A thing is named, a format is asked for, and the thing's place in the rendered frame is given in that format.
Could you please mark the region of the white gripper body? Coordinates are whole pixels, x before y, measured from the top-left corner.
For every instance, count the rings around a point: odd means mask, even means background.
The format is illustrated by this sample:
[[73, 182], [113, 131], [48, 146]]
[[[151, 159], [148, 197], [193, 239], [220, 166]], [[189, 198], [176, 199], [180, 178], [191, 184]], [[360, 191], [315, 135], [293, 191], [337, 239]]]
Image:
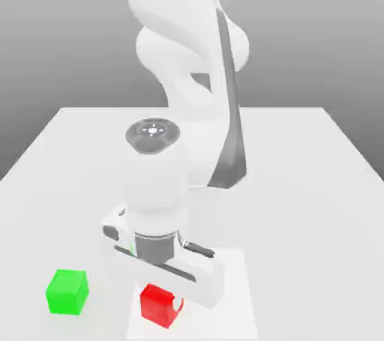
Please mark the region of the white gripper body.
[[215, 307], [223, 297], [224, 265], [216, 258], [177, 246], [174, 258], [153, 265], [118, 244], [114, 244], [113, 248], [118, 265], [140, 283], [158, 286], [207, 309]]

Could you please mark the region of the small red cube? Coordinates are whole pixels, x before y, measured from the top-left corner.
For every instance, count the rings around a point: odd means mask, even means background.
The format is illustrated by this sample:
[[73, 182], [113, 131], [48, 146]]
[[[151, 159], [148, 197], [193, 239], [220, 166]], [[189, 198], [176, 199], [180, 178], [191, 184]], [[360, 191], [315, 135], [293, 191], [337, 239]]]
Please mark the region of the small red cube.
[[169, 328], [183, 309], [180, 312], [173, 310], [174, 297], [172, 292], [148, 284], [139, 295], [142, 317], [163, 328]]

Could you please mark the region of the small green cube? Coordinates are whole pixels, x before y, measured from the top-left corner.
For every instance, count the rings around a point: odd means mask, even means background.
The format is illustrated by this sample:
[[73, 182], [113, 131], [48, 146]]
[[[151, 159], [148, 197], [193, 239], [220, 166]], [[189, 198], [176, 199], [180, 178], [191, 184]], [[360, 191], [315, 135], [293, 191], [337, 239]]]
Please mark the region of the small green cube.
[[45, 291], [53, 314], [79, 316], [89, 295], [85, 271], [57, 269]]

